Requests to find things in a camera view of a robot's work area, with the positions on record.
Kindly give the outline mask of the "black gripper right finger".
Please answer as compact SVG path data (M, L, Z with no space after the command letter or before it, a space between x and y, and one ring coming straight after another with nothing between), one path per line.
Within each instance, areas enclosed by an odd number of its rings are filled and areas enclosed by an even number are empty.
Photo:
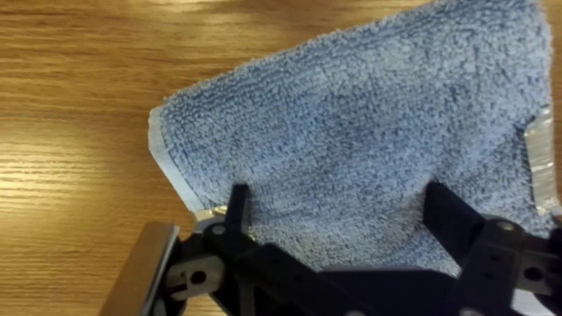
M459 264L464 276L517 276L524 231L505 218L487 218L442 183L431 183L424 225Z

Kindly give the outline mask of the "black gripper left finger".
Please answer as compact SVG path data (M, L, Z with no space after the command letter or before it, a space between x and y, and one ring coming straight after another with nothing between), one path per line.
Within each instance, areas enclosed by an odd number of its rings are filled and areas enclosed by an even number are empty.
M250 275L252 257L259 248L245 232L248 211L250 187L234 185L226 218L204 231L204 248L241 276Z

